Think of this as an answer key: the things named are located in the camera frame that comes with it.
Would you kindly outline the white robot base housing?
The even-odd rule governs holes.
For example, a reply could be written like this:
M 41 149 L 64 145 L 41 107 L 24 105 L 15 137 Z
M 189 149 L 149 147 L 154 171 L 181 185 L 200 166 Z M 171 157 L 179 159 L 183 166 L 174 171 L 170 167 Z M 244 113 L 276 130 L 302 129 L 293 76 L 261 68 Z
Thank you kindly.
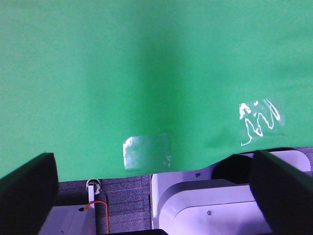
M 313 176 L 308 157 L 291 148 L 269 153 Z M 252 152 L 194 171 L 151 177 L 151 223 L 168 235 L 273 235 L 249 186 Z

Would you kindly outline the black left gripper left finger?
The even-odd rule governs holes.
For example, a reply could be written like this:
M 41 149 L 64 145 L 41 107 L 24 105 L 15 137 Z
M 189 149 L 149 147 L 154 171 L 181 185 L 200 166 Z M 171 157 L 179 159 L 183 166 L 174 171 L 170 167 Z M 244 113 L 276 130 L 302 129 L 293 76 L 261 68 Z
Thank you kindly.
M 37 235 L 55 198 L 59 181 L 53 153 L 43 153 L 0 179 L 0 233 Z

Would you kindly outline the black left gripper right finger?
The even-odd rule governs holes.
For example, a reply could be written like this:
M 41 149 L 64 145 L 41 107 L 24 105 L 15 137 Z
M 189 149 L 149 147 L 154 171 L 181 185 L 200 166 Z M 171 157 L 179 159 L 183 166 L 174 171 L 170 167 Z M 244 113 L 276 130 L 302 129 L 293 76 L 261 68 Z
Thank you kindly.
M 313 233 L 313 178 L 265 150 L 253 154 L 249 186 L 275 235 Z

